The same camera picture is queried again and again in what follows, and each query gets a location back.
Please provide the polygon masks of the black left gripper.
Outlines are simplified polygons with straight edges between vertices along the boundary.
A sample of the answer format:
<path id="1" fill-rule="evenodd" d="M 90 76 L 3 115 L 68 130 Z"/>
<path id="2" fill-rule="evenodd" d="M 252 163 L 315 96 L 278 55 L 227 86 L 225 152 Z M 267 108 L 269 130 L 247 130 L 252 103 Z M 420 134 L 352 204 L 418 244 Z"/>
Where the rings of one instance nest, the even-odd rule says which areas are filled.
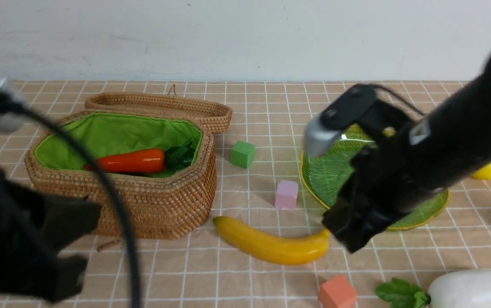
<path id="1" fill-rule="evenodd" d="M 36 192 L 0 168 L 0 294 L 57 303 L 83 290 L 88 261 L 59 253 L 97 228 L 101 205 Z"/>

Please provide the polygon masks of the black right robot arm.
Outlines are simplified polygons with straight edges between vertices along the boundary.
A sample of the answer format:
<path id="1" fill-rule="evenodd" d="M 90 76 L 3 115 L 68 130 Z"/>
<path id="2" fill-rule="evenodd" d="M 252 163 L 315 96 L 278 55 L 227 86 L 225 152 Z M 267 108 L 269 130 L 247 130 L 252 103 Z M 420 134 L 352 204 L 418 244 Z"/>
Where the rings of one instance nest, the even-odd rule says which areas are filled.
<path id="1" fill-rule="evenodd" d="M 355 154 L 353 173 L 322 225 L 350 252 L 425 201 L 491 162 L 491 56 L 484 71 L 418 121 L 357 84 L 320 115 L 340 133 L 357 124 L 373 143 Z"/>

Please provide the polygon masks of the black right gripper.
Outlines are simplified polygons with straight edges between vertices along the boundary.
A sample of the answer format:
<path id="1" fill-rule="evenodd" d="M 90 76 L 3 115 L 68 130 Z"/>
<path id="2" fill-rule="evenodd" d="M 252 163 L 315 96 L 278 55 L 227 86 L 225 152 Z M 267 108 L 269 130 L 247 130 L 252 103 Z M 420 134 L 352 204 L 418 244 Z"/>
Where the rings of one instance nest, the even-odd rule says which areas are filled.
<path id="1" fill-rule="evenodd" d="M 443 184 L 427 183 L 422 170 L 418 149 L 431 138 L 431 123 L 396 115 L 389 120 L 370 112 L 353 121 L 374 144 L 353 156 L 350 178 L 322 217 L 323 226 L 349 253 L 363 249 L 374 236 L 446 191 Z"/>

